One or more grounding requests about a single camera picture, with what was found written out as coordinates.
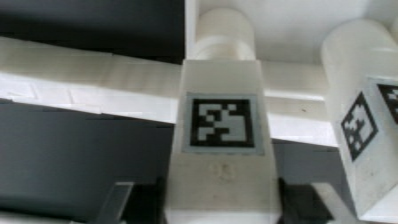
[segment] small label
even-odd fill
[[[350,148],[352,160],[356,161],[379,132],[363,93],[359,94],[348,114],[345,116],[341,128],[347,145]]]

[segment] dark gray wall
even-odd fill
[[[2,0],[0,36],[178,63],[183,0]]]
[[[0,102],[0,208],[91,220],[114,182],[165,177],[173,125]]]

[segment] white cylindrical part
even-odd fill
[[[357,215],[380,222],[391,217],[389,222],[396,223],[398,202],[389,200],[396,197],[389,192],[398,188],[398,131],[379,84],[398,83],[398,45],[380,23],[357,20],[334,30],[324,42],[322,60],[331,87],[327,112]]]
[[[396,43],[398,43],[398,17],[395,19],[395,23],[393,23],[393,26],[391,26],[391,34],[393,34],[393,37],[395,37],[395,40],[396,40]]]
[[[356,95],[366,77],[398,78],[398,46],[377,22],[357,20],[334,30],[324,42],[322,60],[331,85],[327,107],[336,119],[343,100]]]
[[[231,9],[213,9],[199,18],[194,59],[256,59],[252,25]]]

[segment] white ceiling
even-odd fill
[[[261,60],[320,63],[327,34],[350,20],[368,18],[389,27],[398,0],[199,0],[199,13],[228,7],[252,21]]]

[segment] white panel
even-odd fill
[[[9,38],[0,38],[0,48],[2,98],[89,113],[176,122],[180,65],[59,48]],[[270,105],[272,138],[336,146],[329,136],[331,125],[325,118],[318,118],[325,116],[324,113],[320,112],[315,117],[308,116],[315,114],[311,111],[320,111],[311,108],[322,107],[327,89],[322,67],[274,62],[263,62],[261,65],[265,95],[272,97],[272,101],[279,98],[281,102]],[[252,85],[244,76],[238,79],[237,88]],[[293,107],[299,113],[292,114],[288,108]]]
[[[265,96],[324,101],[329,90],[322,65],[263,61]]]

